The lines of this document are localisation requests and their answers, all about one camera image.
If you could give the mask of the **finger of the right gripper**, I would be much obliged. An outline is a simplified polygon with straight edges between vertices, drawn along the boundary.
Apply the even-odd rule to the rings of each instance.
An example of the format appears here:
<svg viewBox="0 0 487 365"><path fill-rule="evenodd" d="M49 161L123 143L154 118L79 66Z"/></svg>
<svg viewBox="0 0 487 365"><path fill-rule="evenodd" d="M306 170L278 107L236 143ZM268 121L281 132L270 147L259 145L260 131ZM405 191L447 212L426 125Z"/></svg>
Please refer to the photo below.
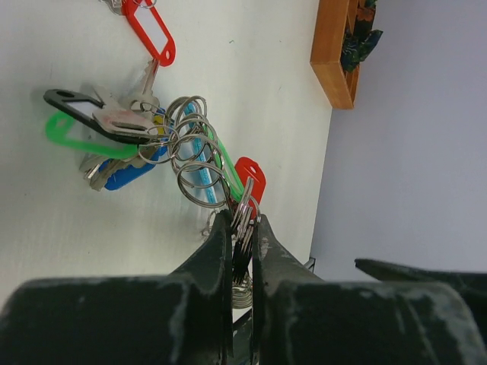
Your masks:
<svg viewBox="0 0 487 365"><path fill-rule="evenodd" d="M462 297L486 300L486 273L432 271L375 259L356 259L355 267L379 281L439 282Z"/></svg>

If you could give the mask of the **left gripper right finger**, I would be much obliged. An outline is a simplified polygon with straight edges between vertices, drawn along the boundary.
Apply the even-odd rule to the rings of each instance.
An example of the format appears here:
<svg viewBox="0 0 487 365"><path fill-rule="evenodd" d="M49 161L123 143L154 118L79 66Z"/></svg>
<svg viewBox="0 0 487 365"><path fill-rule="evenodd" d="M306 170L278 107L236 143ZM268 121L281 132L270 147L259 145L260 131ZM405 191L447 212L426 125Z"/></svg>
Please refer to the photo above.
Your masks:
<svg viewBox="0 0 487 365"><path fill-rule="evenodd" d="M325 281L263 217L251 348L262 364L484 364L486 300L439 282Z"/></svg>

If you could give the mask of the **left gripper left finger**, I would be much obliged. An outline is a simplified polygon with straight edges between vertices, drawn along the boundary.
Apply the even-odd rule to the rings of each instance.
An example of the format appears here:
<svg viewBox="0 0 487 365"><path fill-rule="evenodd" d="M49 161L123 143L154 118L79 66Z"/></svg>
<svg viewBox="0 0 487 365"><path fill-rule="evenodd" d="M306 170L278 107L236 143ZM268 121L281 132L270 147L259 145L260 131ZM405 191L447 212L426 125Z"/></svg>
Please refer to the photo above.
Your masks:
<svg viewBox="0 0 487 365"><path fill-rule="evenodd" d="M231 215L168 275L27 281L1 312L3 364L225 364Z"/></svg>

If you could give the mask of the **metal key organizer plate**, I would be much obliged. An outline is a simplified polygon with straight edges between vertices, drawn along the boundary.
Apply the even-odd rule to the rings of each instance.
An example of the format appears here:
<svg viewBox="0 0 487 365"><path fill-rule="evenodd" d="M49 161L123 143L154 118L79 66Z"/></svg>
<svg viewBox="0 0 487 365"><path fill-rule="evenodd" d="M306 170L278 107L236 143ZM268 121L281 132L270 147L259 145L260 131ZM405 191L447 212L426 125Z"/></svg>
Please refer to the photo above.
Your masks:
<svg viewBox="0 0 487 365"><path fill-rule="evenodd" d="M205 127L209 127L218 137L208 120L203 97L175 99L166 110L164 124L172 127L167 156L181 192L214 213L226 209L231 214L232 305L235 309L247 309L253 299L250 260L253 235L261 220L259 203L266 187L265 175L258 163L248 157L233 162L244 191L239 202L232 199L224 171L216 164L217 154L221 153L218 142L205 133Z"/></svg>

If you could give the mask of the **green tag key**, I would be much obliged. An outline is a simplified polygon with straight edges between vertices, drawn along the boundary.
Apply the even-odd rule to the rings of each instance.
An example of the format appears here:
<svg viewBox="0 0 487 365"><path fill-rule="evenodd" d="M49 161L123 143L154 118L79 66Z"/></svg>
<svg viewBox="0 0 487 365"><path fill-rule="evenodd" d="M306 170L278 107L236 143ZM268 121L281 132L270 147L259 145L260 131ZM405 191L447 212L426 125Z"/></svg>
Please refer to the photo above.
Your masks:
<svg viewBox="0 0 487 365"><path fill-rule="evenodd" d="M52 143L86 154L124 160L138 152L135 145L112 141L63 112L56 112L48 118L44 132Z"/></svg>
<svg viewBox="0 0 487 365"><path fill-rule="evenodd" d="M217 154L216 164L224 171L224 177L229 185L232 199L239 202L244 193L244 185L240 181L240 177L235 170L234 163L220 138L215 137L210 131L209 127L205 127L205 133L211 140L218 142L218 148L221 153Z"/></svg>

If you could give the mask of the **blue key tag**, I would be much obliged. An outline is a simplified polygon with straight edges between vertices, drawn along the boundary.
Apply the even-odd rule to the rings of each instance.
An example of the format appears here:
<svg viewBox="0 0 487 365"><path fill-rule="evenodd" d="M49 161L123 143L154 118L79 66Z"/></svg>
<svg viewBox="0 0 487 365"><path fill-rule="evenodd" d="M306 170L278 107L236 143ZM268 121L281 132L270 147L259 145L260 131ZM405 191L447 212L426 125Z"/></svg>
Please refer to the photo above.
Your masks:
<svg viewBox="0 0 487 365"><path fill-rule="evenodd" d="M154 124L162 124L163 123L163 116L165 114L165 109L158 108L154 117L153 121ZM166 147L159 147L156 152L150 157L152 161L158 161L159 157L162 157L166 154L167 148ZM105 160L100 167L98 168L99 173L101 173L107 167L108 163L112 160ZM128 185L135 179L138 179L140 176L145 175L149 171L155 168L154 164L145 163L142 167L134 167L132 165L128 165L127 167L117 170L114 172L108 179L107 182L104 184L104 188L109 191L115 191L121 189L123 186Z"/></svg>

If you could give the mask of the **yellow key tag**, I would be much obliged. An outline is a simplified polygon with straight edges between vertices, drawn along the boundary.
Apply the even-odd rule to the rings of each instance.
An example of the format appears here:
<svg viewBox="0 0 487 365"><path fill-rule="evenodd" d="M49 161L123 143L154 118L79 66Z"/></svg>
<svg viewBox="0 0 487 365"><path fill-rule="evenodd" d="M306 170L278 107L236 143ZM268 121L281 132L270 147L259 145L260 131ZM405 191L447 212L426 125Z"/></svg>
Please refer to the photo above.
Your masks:
<svg viewBox="0 0 487 365"><path fill-rule="evenodd" d="M168 138L173 133L170 125L165 125L158 121L154 122L154 127L159 138Z"/></svg>

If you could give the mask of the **black tag key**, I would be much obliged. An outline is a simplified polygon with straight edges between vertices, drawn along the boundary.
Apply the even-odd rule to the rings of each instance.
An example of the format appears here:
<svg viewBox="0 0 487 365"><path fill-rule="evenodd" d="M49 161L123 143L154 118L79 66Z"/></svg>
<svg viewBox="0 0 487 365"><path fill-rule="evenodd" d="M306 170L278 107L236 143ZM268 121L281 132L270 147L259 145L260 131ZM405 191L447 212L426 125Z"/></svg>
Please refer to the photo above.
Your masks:
<svg viewBox="0 0 487 365"><path fill-rule="evenodd" d="M111 141L123 144L145 144L149 142L148 138L105 131L94 118L94 112L102 110L104 103L86 94L65 89L49 89L44 93L43 99L50 106L54 106Z"/></svg>

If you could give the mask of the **wooden compartment tray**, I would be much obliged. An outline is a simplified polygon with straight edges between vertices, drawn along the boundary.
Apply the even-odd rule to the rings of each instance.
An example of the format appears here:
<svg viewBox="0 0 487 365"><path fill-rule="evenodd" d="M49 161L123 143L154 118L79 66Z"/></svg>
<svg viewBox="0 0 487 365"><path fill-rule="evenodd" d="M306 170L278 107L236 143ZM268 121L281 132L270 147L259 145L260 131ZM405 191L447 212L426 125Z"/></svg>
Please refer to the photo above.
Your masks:
<svg viewBox="0 0 487 365"><path fill-rule="evenodd" d="M357 10L363 1L320 0L310 54L310 64L334 109L355 106L360 68L343 70L340 58L347 30L353 31Z"/></svg>

